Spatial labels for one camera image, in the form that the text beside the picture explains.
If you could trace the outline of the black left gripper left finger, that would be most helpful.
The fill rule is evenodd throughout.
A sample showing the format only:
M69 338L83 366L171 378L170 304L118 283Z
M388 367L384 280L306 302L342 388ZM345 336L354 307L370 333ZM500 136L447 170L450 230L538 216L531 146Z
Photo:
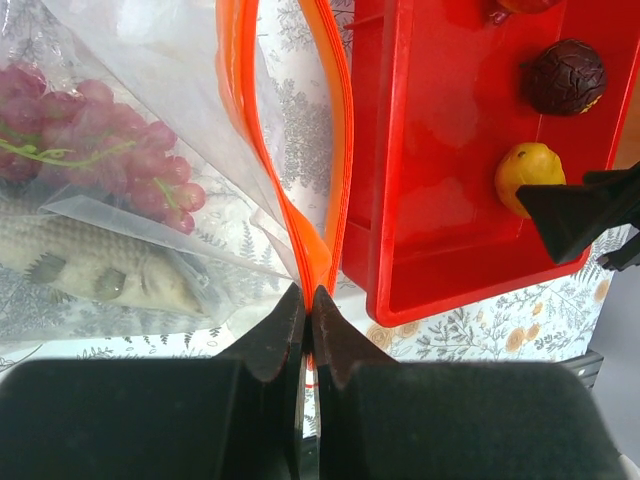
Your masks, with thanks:
M305 308L292 286L196 359L34 360L1 383L5 479L296 479Z

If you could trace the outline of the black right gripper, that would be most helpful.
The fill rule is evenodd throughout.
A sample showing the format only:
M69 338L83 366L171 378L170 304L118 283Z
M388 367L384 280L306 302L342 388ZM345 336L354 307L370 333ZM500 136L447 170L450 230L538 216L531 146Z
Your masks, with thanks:
M580 185L525 185L516 197L553 262L564 264L577 259L611 228L639 227L639 166L587 172ZM618 272L638 266L639 240L631 239L602 255L599 265Z

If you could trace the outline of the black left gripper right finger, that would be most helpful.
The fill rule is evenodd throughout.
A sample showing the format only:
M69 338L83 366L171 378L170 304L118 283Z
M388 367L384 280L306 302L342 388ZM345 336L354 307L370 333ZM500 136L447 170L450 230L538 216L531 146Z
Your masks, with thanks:
M547 362L399 362L319 288L323 479L619 479L590 391Z

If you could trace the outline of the grey plastic fish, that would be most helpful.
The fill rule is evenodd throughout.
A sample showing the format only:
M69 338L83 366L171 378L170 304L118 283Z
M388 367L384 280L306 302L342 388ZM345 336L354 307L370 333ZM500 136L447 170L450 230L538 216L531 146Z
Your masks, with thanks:
M1 199L1 265L57 293L118 306L202 316L193 283L167 250Z

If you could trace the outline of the clear zip top bag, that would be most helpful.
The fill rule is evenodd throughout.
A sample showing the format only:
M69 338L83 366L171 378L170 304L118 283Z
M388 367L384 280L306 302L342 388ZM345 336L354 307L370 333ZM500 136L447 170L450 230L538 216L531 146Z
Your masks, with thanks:
M292 5L329 97L302 130L279 1L1 5L1 365L54 342L246 330L336 285L353 100L327 1Z

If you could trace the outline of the red grape bunch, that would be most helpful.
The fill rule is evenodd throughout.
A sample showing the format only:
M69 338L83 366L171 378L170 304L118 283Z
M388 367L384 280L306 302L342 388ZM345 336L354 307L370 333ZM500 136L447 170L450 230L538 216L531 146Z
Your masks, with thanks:
M51 89L28 64L1 71L1 178L41 180L52 187L85 187L184 234L207 200L192 181L178 137L160 120L148 121L117 102L100 80L73 91Z

